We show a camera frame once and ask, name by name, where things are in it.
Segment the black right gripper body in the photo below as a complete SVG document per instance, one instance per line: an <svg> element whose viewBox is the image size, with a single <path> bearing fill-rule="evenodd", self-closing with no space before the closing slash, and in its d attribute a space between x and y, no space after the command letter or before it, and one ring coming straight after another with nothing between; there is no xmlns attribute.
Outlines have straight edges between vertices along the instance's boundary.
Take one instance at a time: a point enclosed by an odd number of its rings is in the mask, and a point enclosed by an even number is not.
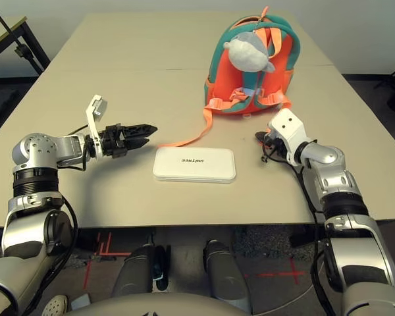
<svg viewBox="0 0 395 316"><path fill-rule="evenodd" d="M280 138L272 138L272 145L262 145L263 158L276 162L287 162L287 149L284 142Z"/></svg>

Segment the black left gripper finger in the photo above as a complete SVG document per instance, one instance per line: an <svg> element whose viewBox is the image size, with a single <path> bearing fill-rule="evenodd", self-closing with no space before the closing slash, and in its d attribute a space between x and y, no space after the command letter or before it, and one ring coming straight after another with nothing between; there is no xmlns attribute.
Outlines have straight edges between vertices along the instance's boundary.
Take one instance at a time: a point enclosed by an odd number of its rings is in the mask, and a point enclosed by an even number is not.
<svg viewBox="0 0 395 316"><path fill-rule="evenodd" d="M137 124L123 127L125 138L148 138L156 131L157 127L149 124Z"/></svg>
<svg viewBox="0 0 395 316"><path fill-rule="evenodd" d="M125 148L127 150L134 150L143 147L149 142L148 138L127 138L125 140Z"/></svg>

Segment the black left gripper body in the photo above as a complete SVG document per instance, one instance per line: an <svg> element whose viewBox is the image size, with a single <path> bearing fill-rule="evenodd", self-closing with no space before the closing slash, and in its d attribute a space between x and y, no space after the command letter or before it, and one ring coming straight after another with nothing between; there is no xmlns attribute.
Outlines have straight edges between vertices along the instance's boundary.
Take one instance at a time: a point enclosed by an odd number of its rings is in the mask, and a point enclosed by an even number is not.
<svg viewBox="0 0 395 316"><path fill-rule="evenodd" d="M125 132L126 127L120 124L107 126L98 132L104 156L116 159L127 154Z"/></svg>

